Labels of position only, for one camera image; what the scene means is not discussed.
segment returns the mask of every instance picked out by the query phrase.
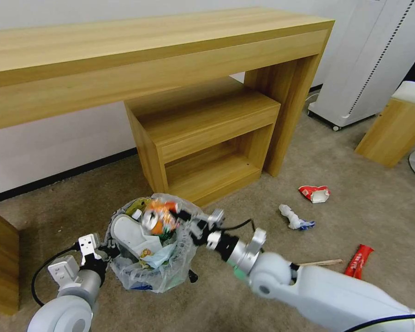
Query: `black cable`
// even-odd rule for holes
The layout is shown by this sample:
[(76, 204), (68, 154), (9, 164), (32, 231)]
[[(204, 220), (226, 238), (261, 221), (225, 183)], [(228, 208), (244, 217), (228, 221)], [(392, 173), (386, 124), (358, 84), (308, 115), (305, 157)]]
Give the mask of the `black cable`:
[(60, 251), (59, 253), (56, 253), (54, 256), (52, 256), (51, 258), (49, 258), (47, 261), (45, 261), (42, 266), (40, 266), (40, 268), (34, 273), (34, 275), (32, 276), (32, 280), (31, 280), (31, 293), (32, 293), (32, 298), (34, 299), (35, 302), (38, 303), (38, 305), (40, 307), (43, 307), (45, 304), (40, 301), (40, 299), (37, 296), (36, 293), (36, 279), (37, 279), (37, 275), (40, 273), (40, 271), (46, 266), (48, 265), (50, 262), (52, 262), (54, 259), (56, 259), (57, 257), (66, 254), (69, 251), (79, 251), (80, 250), (80, 245), (78, 242), (75, 242), (72, 246), (70, 246), (69, 248)]
[(241, 224), (236, 225), (236, 226), (233, 226), (233, 227), (218, 227), (217, 229), (218, 229), (219, 231), (232, 231), (232, 230), (235, 230), (235, 229), (241, 228), (241, 227), (243, 227), (243, 226), (247, 225), (248, 223), (251, 223), (251, 225), (252, 225), (252, 230), (255, 232), (255, 224), (254, 224), (253, 219), (247, 219), (245, 222), (242, 222)]
[(375, 320), (368, 321), (366, 323), (359, 324), (357, 326), (351, 327), (349, 330), (346, 330), (344, 332), (356, 332), (363, 328), (380, 324), (380, 323), (386, 323), (390, 321), (396, 321), (396, 320), (407, 320), (407, 319), (414, 319), (415, 314), (409, 314), (409, 315), (401, 315), (401, 316), (391, 316), (391, 317), (384, 317), (384, 318), (378, 318)]

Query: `gray carpet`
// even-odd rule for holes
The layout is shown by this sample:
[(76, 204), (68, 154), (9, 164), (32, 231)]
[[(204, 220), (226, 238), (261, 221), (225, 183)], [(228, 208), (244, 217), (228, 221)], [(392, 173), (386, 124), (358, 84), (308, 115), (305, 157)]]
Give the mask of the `gray carpet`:
[[(385, 169), (353, 150), (372, 119), (332, 132), (302, 115), (277, 178), (261, 179), (206, 208), (223, 208), (226, 224), (253, 218), (267, 230), (266, 251), (295, 262), (342, 258), (332, 269), (342, 272), (360, 243), (375, 249), (363, 279), (398, 301), (415, 308), (415, 175), (407, 160)], [(297, 191), (300, 185), (328, 185), (324, 204), (311, 204)], [(21, 310), (0, 314), (0, 331), (25, 331), (37, 310), (30, 279), (52, 254), (81, 235), (103, 236), (114, 210), (132, 198), (150, 195), (138, 156), (101, 167), (52, 186), (0, 203), (0, 214), (20, 230)], [(280, 203), (300, 218), (315, 220), (314, 229), (287, 227)], [(250, 240), (251, 229), (236, 232)], [(294, 309), (252, 295), (214, 252), (199, 248), (192, 268), (200, 279), (155, 295), (125, 291), (112, 271), (101, 289), (100, 311), (93, 332), (103, 331), (322, 331)], [(48, 301), (56, 295), (48, 273), (38, 279), (38, 293)]]

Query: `wooden table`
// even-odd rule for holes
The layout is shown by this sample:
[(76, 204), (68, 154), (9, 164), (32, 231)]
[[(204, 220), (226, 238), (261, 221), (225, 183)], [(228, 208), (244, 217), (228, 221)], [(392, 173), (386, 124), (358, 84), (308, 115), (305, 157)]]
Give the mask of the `wooden table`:
[(264, 165), (276, 176), (332, 26), (244, 8), (2, 30), (0, 128), (245, 71), (281, 104)]

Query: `wooden stick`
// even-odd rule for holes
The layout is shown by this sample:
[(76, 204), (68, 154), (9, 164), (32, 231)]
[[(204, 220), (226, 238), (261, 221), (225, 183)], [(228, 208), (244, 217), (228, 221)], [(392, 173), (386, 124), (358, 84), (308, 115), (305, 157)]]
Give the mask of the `wooden stick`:
[(338, 258), (336, 260), (327, 260), (327, 261), (317, 261), (317, 262), (310, 262), (310, 263), (302, 263), (299, 264), (300, 266), (308, 266), (308, 265), (335, 265), (343, 262), (342, 259)]

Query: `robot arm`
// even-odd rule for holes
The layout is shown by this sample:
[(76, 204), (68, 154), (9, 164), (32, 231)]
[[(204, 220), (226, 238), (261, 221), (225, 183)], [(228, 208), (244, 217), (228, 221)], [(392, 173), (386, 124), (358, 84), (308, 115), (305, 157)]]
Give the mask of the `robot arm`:
[[(207, 247), (233, 265), (235, 274), (255, 294), (287, 303), (330, 331), (347, 331), (385, 317), (415, 315), (415, 310), (372, 284), (323, 267), (300, 267), (276, 253), (260, 252), (265, 239), (266, 233), (258, 228), (247, 245), (216, 231), (208, 236)], [(393, 320), (363, 331), (415, 331), (415, 319)]]
[(48, 266), (49, 273), (59, 285), (59, 293), (57, 298), (36, 312), (28, 326), (28, 332), (90, 330), (92, 317), (98, 307), (100, 287), (105, 281), (109, 257), (98, 250), (100, 244), (96, 234), (79, 238), (78, 244), (82, 253), (80, 267), (71, 255), (57, 258)]
[[(372, 284), (323, 267), (300, 267), (276, 253), (262, 252), (266, 240), (262, 229), (257, 228), (251, 242), (245, 244), (227, 234), (221, 228), (222, 221), (221, 210), (212, 215), (192, 216), (190, 231), (194, 244), (206, 244), (208, 249), (220, 253), (222, 260), (234, 266), (234, 274), (255, 294), (287, 303), (314, 323), (342, 332), (376, 319), (415, 315), (415, 310)], [(98, 251), (98, 239), (92, 234), (81, 237), (79, 243), (83, 255), (81, 267), (72, 256), (59, 258), (48, 267), (60, 286), (59, 295), (35, 314), (28, 332), (89, 331), (107, 260), (118, 252), (114, 248)], [(415, 331), (415, 319), (394, 320), (363, 331)]]

